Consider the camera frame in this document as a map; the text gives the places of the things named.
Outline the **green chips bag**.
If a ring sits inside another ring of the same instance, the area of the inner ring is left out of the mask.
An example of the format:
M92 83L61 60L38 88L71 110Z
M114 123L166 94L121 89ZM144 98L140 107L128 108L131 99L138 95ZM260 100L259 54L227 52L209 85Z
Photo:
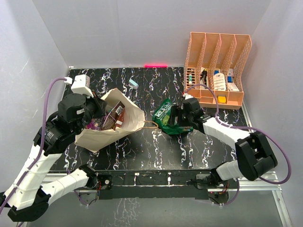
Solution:
M180 134L187 134L193 131L193 127L190 126L180 126L179 124L170 122L173 110L173 103L169 98L166 98L159 108L153 113L152 120L158 124L159 129L161 129L165 134L173 136Z

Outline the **brown paper bag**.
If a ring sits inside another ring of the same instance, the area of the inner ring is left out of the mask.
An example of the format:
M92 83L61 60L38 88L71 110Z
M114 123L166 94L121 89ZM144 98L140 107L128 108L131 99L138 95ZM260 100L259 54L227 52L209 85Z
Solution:
M128 99L119 89L114 88L102 96L110 107L122 102L125 106L123 120L115 129L93 130L84 129L81 134L75 137L74 144L85 148L93 153L118 141L119 139L145 128L144 111L141 110L134 102Z

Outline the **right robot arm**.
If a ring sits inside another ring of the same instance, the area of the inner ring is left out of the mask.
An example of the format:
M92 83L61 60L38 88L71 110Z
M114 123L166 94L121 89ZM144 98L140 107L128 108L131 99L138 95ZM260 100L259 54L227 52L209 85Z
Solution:
M224 126L217 118L203 112L198 101L191 97L181 105L173 105L169 123L193 129L217 138L235 150L237 159L213 168L203 179L196 178L196 184L207 183L218 188L233 178L245 177L254 181L277 166L277 159L261 132L248 132L233 126Z

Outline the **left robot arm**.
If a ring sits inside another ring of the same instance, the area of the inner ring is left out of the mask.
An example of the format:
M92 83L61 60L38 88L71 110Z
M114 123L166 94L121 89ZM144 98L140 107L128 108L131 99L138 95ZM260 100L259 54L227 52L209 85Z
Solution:
M49 116L35 136L18 177L0 194L0 207L9 208L8 216L13 222L35 221L62 196L78 188L96 187L98 174L88 165L82 165L53 182L43 184L43 181L53 164L91 120L105 115L106 105L106 101L96 94L86 97L73 93L59 102L58 110Z

